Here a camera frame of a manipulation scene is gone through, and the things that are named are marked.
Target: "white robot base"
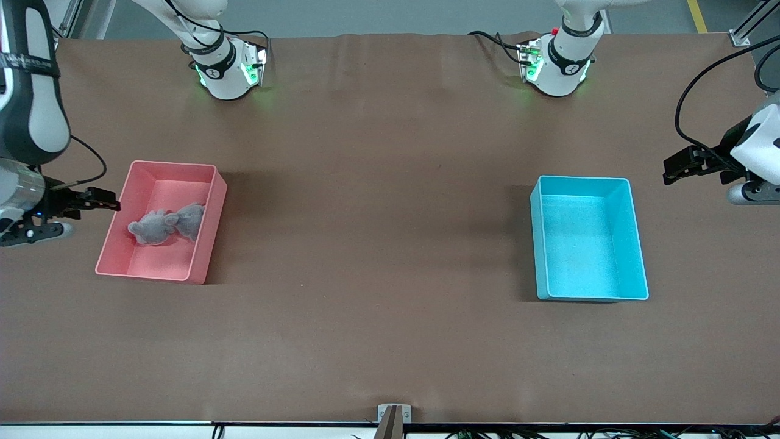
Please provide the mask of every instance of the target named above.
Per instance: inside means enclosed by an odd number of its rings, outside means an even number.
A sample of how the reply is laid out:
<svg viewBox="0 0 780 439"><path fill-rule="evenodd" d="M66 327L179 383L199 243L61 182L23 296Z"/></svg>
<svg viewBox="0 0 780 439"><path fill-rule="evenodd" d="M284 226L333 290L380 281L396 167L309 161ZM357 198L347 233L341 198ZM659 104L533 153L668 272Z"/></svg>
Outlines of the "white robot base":
<svg viewBox="0 0 780 439"><path fill-rule="evenodd" d="M261 86L268 61L268 50L250 42L227 37L236 48L236 59L220 79L214 79L218 72L201 69L195 65L200 76L200 84L206 87L217 99L229 101L244 96L252 87Z"/></svg>
<svg viewBox="0 0 780 439"><path fill-rule="evenodd" d="M520 76L524 82L533 84L546 95L556 97L570 95L585 80L591 61L587 61L581 68L572 64L576 74L564 74L550 59L548 48L552 39L552 34L546 34L518 47L519 59L530 62L529 66L520 65Z"/></svg>

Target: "black strap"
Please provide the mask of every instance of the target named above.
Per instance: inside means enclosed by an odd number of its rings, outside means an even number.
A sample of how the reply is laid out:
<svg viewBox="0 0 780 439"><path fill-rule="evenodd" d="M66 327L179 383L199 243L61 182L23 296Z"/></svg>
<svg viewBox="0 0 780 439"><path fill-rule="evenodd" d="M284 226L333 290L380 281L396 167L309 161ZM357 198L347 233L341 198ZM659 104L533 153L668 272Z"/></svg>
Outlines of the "black strap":
<svg viewBox="0 0 780 439"><path fill-rule="evenodd" d="M547 50L550 53L550 61L561 69L561 74L570 77L576 75L583 67L590 61L590 55L585 59L574 61L572 59L564 58L557 50L555 50L555 38L550 40L550 44L547 46Z"/></svg>
<svg viewBox="0 0 780 439"><path fill-rule="evenodd" d="M217 41L215 41L214 44L204 48L191 48L191 47L186 47L182 43L182 48L183 48L182 52L186 53L187 55L208 55L209 53L215 52L222 45L223 41L225 41L225 28L222 27L222 25L220 25L219 38L217 38Z"/></svg>
<svg viewBox="0 0 780 439"><path fill-rule="evenodd" d="M59 78L59 67L56 61L23 53L0 53L0 67Z"/></svg>
<svg viewBox="0 0 780 439"><path fill-rule="evenodd" d="M228 56L225 59L223 59L220 62L217 62L213 66L207 66L205 64L196 62L195 65L198 67L198 70L200 70L202 74L206 75L211 79L222 79L225 75L225 72L236 61L236 46L234 46L233 44L230 44L229 46L230 46L230 52L228 53Z"/></svg>
<svg viewBox="0 0 780 439"><path fill-rule="evenodd" d="M590 27L588 30L574 30L571 27L566 26L566 20L563 20L563 23L561 24L561 28L564 32L567 34L573 36L573 37L580 37L585 38L589 37L596 33L596 30L598 30L598 27L601 26L601 22L604 21L604 19L601 18L601 11L596 12L596 15L594 15L594 21L593 26Z"/></svg>

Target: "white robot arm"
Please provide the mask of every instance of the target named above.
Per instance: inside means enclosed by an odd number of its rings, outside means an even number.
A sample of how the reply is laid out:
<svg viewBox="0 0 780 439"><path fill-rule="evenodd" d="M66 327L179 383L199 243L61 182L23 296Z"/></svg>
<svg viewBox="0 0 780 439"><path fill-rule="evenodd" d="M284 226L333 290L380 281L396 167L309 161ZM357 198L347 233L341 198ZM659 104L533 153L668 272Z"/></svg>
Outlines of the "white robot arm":
<svg viewBox="0 0 780 439"><path fill-rule="evenodd" d="M227 0L133 0L168 27L195 60L200 83L217 99L260 85L267 48L229 35L216 20Z"/></svg>
<svg viewBox="0 0 780 439"><path fill-rule="evenodd" d="M593 50L604 35L601 10L647 3L650 0L555 0L563 9L563 23L557 34L530 41L521 59L521 74L539 91L550 96L571 94L590 66Z"/></svg>
<svg viewBox="0 0 780 439"><path fill-rule="evenodd" d="M713 148L691 145L664 160L664 184L720 173L734 205L780 205L780 93L767 98Z"/></svg>
<svg viewBox="0 0 780 439"><path fill-rule="evenodd" d="M215 20L226 0L135 1L179 37L216 98L239 98L262 81L266 48L227 35ZM41 173L71 138L48 24L43 0L0 0L0 247L72 233L67 223L49 223L52 218L121 209L113 192L73 191L73 184Z"/></svg>

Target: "brown table surface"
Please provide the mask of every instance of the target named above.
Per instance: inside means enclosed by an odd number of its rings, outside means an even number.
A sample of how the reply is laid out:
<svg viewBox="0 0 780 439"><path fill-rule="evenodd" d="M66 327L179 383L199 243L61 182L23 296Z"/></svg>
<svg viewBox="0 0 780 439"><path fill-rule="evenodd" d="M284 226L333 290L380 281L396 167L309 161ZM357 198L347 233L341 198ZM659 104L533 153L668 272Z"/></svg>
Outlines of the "brown table surface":
<svg viewBox="0 0 780 439"><path fill-rule="evenodd" d="M111 219L0 252L0 419L764 422L778 412L776 208L717 176L665 187L690 79L724 34L607 36L568 98L474 37L274 41L265 89L219 102L177 41L61 43L73 133L121 190L134 159L229 186L207 285L100 277ZM691 94L715 142L761 101L750 57ZM98 171L73 145L44 172ZM536 299L540 174L631 180L647 302Z"/></svg>

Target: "gray plush toy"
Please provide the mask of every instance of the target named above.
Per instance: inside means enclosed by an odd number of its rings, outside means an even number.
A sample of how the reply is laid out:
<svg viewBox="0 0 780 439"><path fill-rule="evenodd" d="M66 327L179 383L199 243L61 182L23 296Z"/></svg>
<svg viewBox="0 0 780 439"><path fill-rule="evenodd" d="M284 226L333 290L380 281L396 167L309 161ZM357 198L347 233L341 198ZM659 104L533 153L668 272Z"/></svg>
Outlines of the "gray plush toy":
<svg viewBox="0 0 780 439"><path fill-rule="evenodd" d="M160 245L176 231L173 226L165 223L165 209L147 213L140 220L130 223L127 230L136 235L138 244L143 245Z"/></svg>
<svg viewBox="0 0 780 439"><path fill-rule="evenodd" d="M179 233L195 241L200 230L200 221L203 219L203 211L204 207L201 204L186 205L178 212L166 215L165 224L175 226Z"/></svg>

